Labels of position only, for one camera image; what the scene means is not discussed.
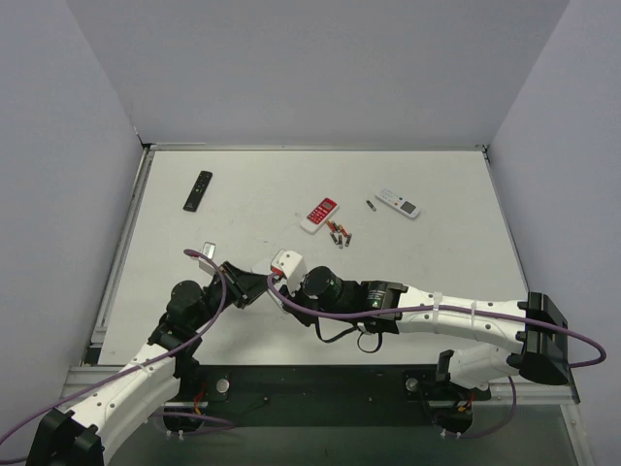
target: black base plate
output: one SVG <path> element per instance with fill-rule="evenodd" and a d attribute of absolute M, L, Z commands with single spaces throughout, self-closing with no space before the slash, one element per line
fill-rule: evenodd
<path fill-rule="evenodd" d="M 192 401 L 204 383 L 208 414 L 240 426 L 426 425 L 421 396 L 406 390 L 406 380 L 417 379 L 428 401 L 452 401 L 431 390 L 435 374 L 435 364 L 200 366 L 176 400 Z M 220 379 L 230 383 L 226 393 L 216 390 Z"/>

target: metal frame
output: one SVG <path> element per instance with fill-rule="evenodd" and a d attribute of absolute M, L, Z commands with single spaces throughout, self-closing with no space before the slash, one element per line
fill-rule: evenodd
<path fill-rule="evenodd" d="M 122 275 L 123 266 L 125 265 L 125 257 L 129 250 L 132 234 L 134 232 L 134 226 L 136 225 L 136 219 L 138 218 L 138 211 L 140 210 L 141 202 L 143 201 L 143 194 L 145 193 L 145 186 L 147 185 L 148 173 L 153 162 L 153 153 L 149 149 L 143 150 L 143 157 L 138 168 L 138 173 L 134 180 L 134 187 L 132 189 L 132 199 L 129 203 L 129 209 L 127 211 L 127 217 L 123 224 L 120 239 L 116 245 L 116 251 L 114 252 L 113 265 L 108 275 L 108 281 L 106 282 L 106 288 L 101 299 L 99 311 L 97 313 L 97 319 L 95 320 L 95 328 L 91 336 L 91 347 L 101 348 L 104 344 L 104 338 L 106 337 L 106 329 L 108 327 L 108 313 L 110 307 L 116 297 L 116 290 L 118 289 L 118 283 Z"/>
<path fill-rule="evenodd" d="M 131 238 L 140 210 L 140 205 L 143 199 L 145 188 L 147 185 L 148 174 L 153 161 L 154 153 L 159 150 L 471 150 L 480 151 L 485 156 L 484 150 L 481 149 L 481 145 L 474 147 L 444 147 L 444 148 L 398 148 L 390 149 L 386 147 L 304 147 L 304 146 L 254 146 L 254 147 L 224 147 L 224 146 L 211 146 L 207 144 L 154 144 L 145 148 L 143 151 L 143 159 L 139 167 L 136 179 L 134 181 L 134 187 L 132 191 L 132 199 L 130 202 L 127 218 L 123 225 L 121 237 L 116 247 L 114 254 L 114 261 L 111 268 L 111 272 L 108 277 L 106 288 L 102 296 L 98 316 L 96 319 L 95 327 L 92 332 L 91 348 L 100 349 L 103 345 L 109 311 L 122 275 L 125 257 L 127 255 Z M 492 182 L 494 192 L 498 199 L 498 190 L 494 184 L 494 178 L 490 170 L 489 159 L 485 157 L 486 167 Z M 505 225 L 507 227 L 507 233 L 510 238 L 511 245 L 513 247 L 522 280 L 526 288 L 528 289 L 528 283 L 524 274 L 522 263 L 519 257 L 517 247 L 514 243 L 513 236 L 510 231 L 510 227 L 507 223 L 505 213 L 503 212 L 503 218 L 505 219 Z M 82 365 L 80 367 L 71 367 L 67 374 L 66 382 L 63 386 L 61 396 L 65 397 L 78 391 L 81 388 L 95 382 L 103 380 L 116 372 L 120 367 L 117 366 L 87 366 Z M 541 386 L 532 385 L 531 383 L 517 384 L 518 388 L 518 404 L 520 405 L 556 405 L 560 406 L 563 417 L 568 429 L 568 435 L 572 443 L 573 451 L 576 457 L 576 461 L 579 466 L 594 466 L 594 460 L 589 450 L 588 441 L 586 438 L 586 432 L 578 407 L 575 405 L 577 394 L 573 386 Z M 492 393 L 492 399 L 484 402 L 486 405 L 507 405 L 511 403 L 511 389 L 508 383 L 490 383 L 490 390 Z M 185 406 L 183 402 L 171 402 L 165 406 Z"/>

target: black remote control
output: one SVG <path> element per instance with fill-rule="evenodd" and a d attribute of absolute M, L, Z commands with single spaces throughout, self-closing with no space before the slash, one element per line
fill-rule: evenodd
<path fill-rule="evenodd" d="M 207 190 L 207 186 L 210 184 L 212 180 L 213 173 L 212 172 L 201 172 L 196 179 L 196 183 L 194 187 L 192 187 L 192 191 L 190 195 L 187 196 L 187 201 L 185 201 L 185 205 L 183 209 L 188 212 L 196 212 L 198 209 L 198 205 L 201 203 L 201 199 L 203 199 L 203 194 Z"/>

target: white wall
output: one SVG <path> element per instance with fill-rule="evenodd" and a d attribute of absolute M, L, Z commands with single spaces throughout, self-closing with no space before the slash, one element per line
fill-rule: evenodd
<path fill-rule="evenodd" d="M 68 0 L 144 141 L 489 143 L 568 0 Z"/>
<path fill-rule="evenodd" d="M 0 14 L 0 431 L 80 360 L 141 148 L 62 0 Z M 36 423 L 0 458 L 24 454 Z"/>
<path fill-rule="evenodd" d="M 574 371 L 600 465 L 621 444 L 621 2 L 572 0 L 491 145 L 531 289 L 609 360 Z M 593 356 L 580 343 L 571 359 Z"/>

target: gray floor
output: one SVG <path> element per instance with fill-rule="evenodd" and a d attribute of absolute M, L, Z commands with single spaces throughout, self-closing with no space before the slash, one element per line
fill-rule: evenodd
<path fill-rule="evenodd" d="M 477 408 L 472 431 L 498 422 L 507 407 Z M 442 440 L 436 427 L 240 428 L 171 439 L 141 427 L 111 466 L 140 465 L 382 465 L 572 466 L 576 461 L 558 406 L 518 407 L 502 431 L 479 440 Z"/>

